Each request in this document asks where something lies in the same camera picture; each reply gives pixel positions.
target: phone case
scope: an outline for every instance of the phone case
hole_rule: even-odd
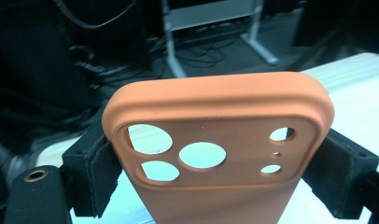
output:
[[[110,99],[103,127],[156,223],[267,224],[278,222],[333,115],[315,79],[277,72],[129,84]],[[137,124],[164,131],[170,144],[135,150],[128,129]],[[281,128],[287,138],[274,139]],[[193,150],[201,143],[222,152],[216,164],[192,165],[215,159],[206,147]],[[190,150],[195,155],[185,158]],[[176,176],[149,178],[150,162],[173,167]]]

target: metal frame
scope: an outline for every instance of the metal frame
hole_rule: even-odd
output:
[[[166,62],[175,77],[186,77],[187,75],[175,56],[173,31],[244,16],[251,16],[251,25],[247,33],[241,35],[242,39],[267,63],[275,65],[279,62],[269,50],[257,41],[263,0],[243,0],[241,4],[237,4],[237,1],[234,0],[226,0],[172,10],[169,8],[169,0],[161,0],[161,6],[163,29],[166,34]]]

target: white surface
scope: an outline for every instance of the white surface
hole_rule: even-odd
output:
[[[335,106],[332,128],[379,156],[379,56],[361,54],[304,73],[319,79],[329,91]],[[364,209],[360,220],[335,219],[301,181],[279,223],[365,224],[369,216]],[[73,213],[72,217],[75,224],[154,223],[124,173],[101,219]]]
[[[35,166],[53,165],[60,167],[63,164],[62,155],[70,148],[80,137],[75,137],[53,144],[45,148],[38,156]]]
[[[173,144],[166,131],[147,124],[135,124],[128,128],[134,150],[155,155],[167,151]]]

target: black cable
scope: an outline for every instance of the black cable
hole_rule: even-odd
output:
[[[96,76],[97,77],[112,77],[112,76],[116,75],[117,73],[128,72],[128,71],[132,71],[132,70],[134,70],[134,68],[131,65],[124,64],[123,66],[116,67],[116,68],[113,68],[111,70],[99,73]]]
[[[101,86],[105,86],[105,85],[111,85],[111,84],[121,82],[121,81],[130,80],[132,78],[138,77],[139,75],[145,73],[146,71],[147,70],[142,70],[140,72],[131,74],[131,75],[126,76],[126,77],[116,77],[116,78],[112,78],[112,79],[108,79],[108,80],[102,79],[98,84],[100,84]]]
[[[130,5],[128,5],[124,10],[122,10],[119,15],[117,15],[116,17],[112,18],[109,21],[103,22],[101,24],[88,24],[85,21],[78,18],[76,15],[74,15],[74,13],[70,9],[68,9],[68,7],[65,5],[63,0],[53,0],[53,1],[55,2],[56,6],[67,16],[67,18],[70,19],[70,21],[72,21],[74,24],[84,29],[97,29],[99,27],[109,24],[110,22],[118,19],[123,14],[125,14],[137,2],[137,0],[132,0]]]
[[[69,49],[70,53],[73,54],[74,57],[81,56],[80,53],[83,53],[82,56],[85,56],[85,58],[82,57],[82,59],[79,59],[75,65],[79,66],[87,71],[101,74],[105,71],[105,68],[102,65],[92,65],[91,62],[93,61],[95,55],[93,50],[85,45],[73,45]]]
[[[203,52],[203,53],[197,55],[197,58],[200,58],[200,57],[206,55],[208,52],[210,52],[210,51],[213,49],[213,47],[215,46],[215,44],[218,42],[219,38],[220,38],[220,36],[218,35],[218,36],[213,40],[212,44],[211,44],[208,48],[205,49],[205,52]]]
[[[223,49],[223,48],[226,48],[228,47],[229,45],[232,45],[236,40],[238,39],[238,37],[234,37],[232,40],[230,40],[228,43],[225,43],[221,46],[217,46],[217,47],[213,47],[212,49]]]
[[[148,51],[149,53],[154,53],[155,51],[157,51],[158,49],[160,49],[160,47],[162,46],[162,44],[164,44],[166,42],[166,35],[162,36],[161,38],[159,38],[159,40],[157,41],[157,43],[150,47],[150,50]]]
[[[210,52],[217,53],[217,57],[213,57],[215,55],[210,54]],[[208,53],[203,56],[204,58],[209,58],[210,60],[189,58],[181,55],[176,55],[176,57],[177,59],[180,59],[183,64],[193,68],[211,68],[225,60],[225,55],[220,49],[208,51]]]
[[[144,74],[147,70],[140,71],[136,74],[133,74],[129,77],[123,77],[123,78],[115,78],[114,80],[109,80],[101,83],[101,86],[107,86],[110,88],[119,88],[124,85],[127,85],[129,83],[133,83],[136,81],[147,81],[147,80],[156,80],[156,79],[161,79],[161,77],[164,74],[165,70],[165,64],[162,65],[162,70],[161,72],[155,77],[151,75],[145,75],[145,76],[140,76],[141,74]]]

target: cable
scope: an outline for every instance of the cable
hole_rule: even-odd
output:
[[[120,66],[120,67],[117,67],[117,68],[114,68],[114,69],[111,69],[111,70],[108,70],[106,72],[102,72],[102,73],[99,73],[97,74],[96,76],[98,77],[107,77],[107,76],[111,76],[111,75],[114,75],[118,72],[122,72],[122,71],[125,71],[125,70],[129,70],[131,68],[130,65],[123,65],[123,66]]]
[[[165,42],[166,42],[166,35],[159,38],[157,43],[153,47],[150,48],[149,53],[153,53],[154,51],[160,49],[161,45],[164,44]]]
[[[70,21],[72,21],[76,25],[78,25],[78,26],[80,26],[80,27],[82,27],[84,29],[97,29],[97,28],[100,28],[100,27],[102,27],[104,25],[107,25],[110,22],[112,22],[112,21],[118,19],[119,17],[121,17],[132,6],[134,6],[134,4],[137,2],[137,0],[132,0],[131,4],[128,5],[118,16],[112,18],[109,21],[106,21],[106,22],[103,22],[103,23],[97,24],[97,25],[88,24],[85,21],[82,21],[80,18],[78,18],[76,15],[74,15],[74,13],[70,9],[68,9],[68,7],[64,4],[63,0],[53,0],[53,2],[55,2],[56,6],[67,16],[68,19],[70,19]]]
[[[144,69],[144,70],[141,70],[140,72],[131,74],[129,76],[124,76],[124,77],[123,76],[121,76],[121,77],[112,77],[112,76],[109,76],[109,77],[98,77],[98,78],[96,78],[93,81],[93,85],[97,85],[98,87],[109,86],[109,85],[117,83],[117,82],[121,82],[121,81],[125,81],[125,80],[130,80],[131,78],[138,77],[139,75],[145,73],[146,71],[147,70]]]
[[[146,80],[156,80],[156,79],[161,79],[161,77],[163,76],[164,74],[164,71],[165,71],[165,65],[163,64],[162,65],[162,69],[161,69],[161,72],[155,77],[155,76],[152,76],[151,73],[148,73],[144,76],[140,76],[144,73],[146,73],[146,69],[140,71],[140,72],[137,72],[133,75],[130,75],[128,77],[122,77],[122,78],[114,78],[112,80],[103,80],[100,85],[101,86],[107,86],[107,87],[111,87],[111,88],[118,88],[118,87],[122,87],[126,84],[129,84],[129,83],[133,83],[135,81],[146,81]]]
[[[76,54],[79,50],[82,50],[85,53],[87,53],[88,61],[92,61],[94,59],[94,52],[88,46],[85,46],[85,45],[73,45],[68,50],[70,52],[72,52],[73,54]]]
[[[88,71],[93,73],[102,73],[105,71],[105,68],[102,65],[93,66],[90,63],[76,62],[76,66],[87,69]]]
[[[206,32],[209,30],[216,31],[216,28],[202,28]],[[235,37],[233,40],[230,40],[228,43],[222,44],[217,46],[217,42],[220,39],[220,35],[218,35],[216,38],[214,38],[214,41],[212,44],[210,44],[209,47],[203,49],[202,52],[196,52],[196,49],[189,49],[189,52],[195,54],[194,58],[184,57],[182,55],[176,54],[176,57],[180,60],[182,60],[182,63],[186,64],[187,66],[194,67],[194,68],[211,68],[216,66],[218,63],[221,63],[225,60],[225,55],[221,51],[221,49],[228,47],[229,45],[233,44],[237,37]]]

